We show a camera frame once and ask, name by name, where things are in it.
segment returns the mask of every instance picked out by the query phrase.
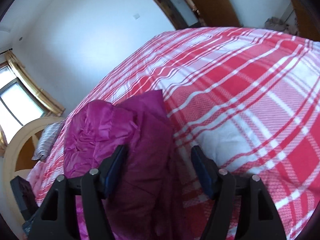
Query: window frame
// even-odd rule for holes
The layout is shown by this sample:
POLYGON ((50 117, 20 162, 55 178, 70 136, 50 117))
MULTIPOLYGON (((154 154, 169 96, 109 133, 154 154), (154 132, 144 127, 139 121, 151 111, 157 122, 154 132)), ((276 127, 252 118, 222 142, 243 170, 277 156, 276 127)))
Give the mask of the window frame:
MULTIPOLYGON (((7 61, 0 63, 0 70, 7 67, 10 71, 12 71, 10 69, 10 66, 8 64, 7 61)), ((12 87, 13 85, 18 84, 23 91, 31 98, 31 100, 44 112, 41 117, 46 116, 49 111, 48 109, 46 109, 40 102, 38 99, 35 98, 35 96, 25 87, 25 85, 21 82, 21 80, 16 77, 15 79, 13 79, 12 81, 10 81, 8 84, 6 84, 4 87, 0 88, 0 102, 5 106, 5 108, 9 111, 9 113, 14 117, 14 119, 21 125, 23 126, 23 124, 19 121, 19 119, 12 113, 12 111, 9 109, 9 107, 5 104, 5 102, 2 100, 1 95, 6 92, 10 87, 12 87)))

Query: wooden door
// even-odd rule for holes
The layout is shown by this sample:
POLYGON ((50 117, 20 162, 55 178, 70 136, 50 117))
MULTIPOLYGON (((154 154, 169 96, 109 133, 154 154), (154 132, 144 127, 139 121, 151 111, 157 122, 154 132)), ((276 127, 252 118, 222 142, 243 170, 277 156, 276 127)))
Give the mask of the wooden door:
POLYGON ((229 0, 193 0, 201 17, 211 27, 240 27, 229 0))

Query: screw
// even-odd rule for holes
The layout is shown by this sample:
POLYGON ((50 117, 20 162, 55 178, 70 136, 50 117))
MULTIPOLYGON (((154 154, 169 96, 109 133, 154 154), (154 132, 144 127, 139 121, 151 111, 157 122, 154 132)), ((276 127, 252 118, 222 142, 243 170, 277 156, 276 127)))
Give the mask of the screw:
POLYGON ((59 175, 59 176, 57 177, 57 181, 61 182, 61 181, 64 180, 64 178, 65 178, 64 175, 59 175))
POLYGON ((91 169, 91 170, 89 171, 89 173, 90 173, 91 175, 96 175, 96 174, 98 174, 98 172, 99 172, 99 170, 98 170, 97 168, 93 168, 93 169, 91 169))
POLYGON ((258 182, 260 180, 260 177, 258 175, 253 175, 252 179, 258 182))
POLYGON ((224 176, 228 174, 228 171, 226 169, 220 169, 219 173, 224 176))

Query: red and white plaid bedspread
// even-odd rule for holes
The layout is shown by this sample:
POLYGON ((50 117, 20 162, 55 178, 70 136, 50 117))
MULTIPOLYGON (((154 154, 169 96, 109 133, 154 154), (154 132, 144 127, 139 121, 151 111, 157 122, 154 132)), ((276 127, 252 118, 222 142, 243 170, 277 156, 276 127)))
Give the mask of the red and white plaid bedspread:
MULTIPOLYGON (((68 116, 103 99, 114 104, 162 89, 181 161, 184 207, 195 238, 212 202, 190 161, 200 145, 217 165, 259 174, 288 239, 320 197, 320 43, 243 28, 201 28, 156 36, 109 73, 68 116)), ((63 128, 51 155, 28 180, 40 204, 63 173, 63 128)), ((236 219, 228 237, 236 232, 236 219)))

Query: pink sleeping bag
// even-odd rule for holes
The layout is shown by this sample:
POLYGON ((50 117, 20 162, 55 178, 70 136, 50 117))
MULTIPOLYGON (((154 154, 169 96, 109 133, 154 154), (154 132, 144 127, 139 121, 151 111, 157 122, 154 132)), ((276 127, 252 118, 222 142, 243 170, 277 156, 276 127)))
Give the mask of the pink sleeping bag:
MULTIPOLYGON (((129 146, 128 158, 114 194, 104 203, 115 238, 191 239, 161 90, 117 106, 102 100, 84 106, 72 118, 65 137, 65 175, 73 178, 97 168, 121 144, 129 146)), ((81 197, 77 216, 81 239, 89 239, 81 197)))

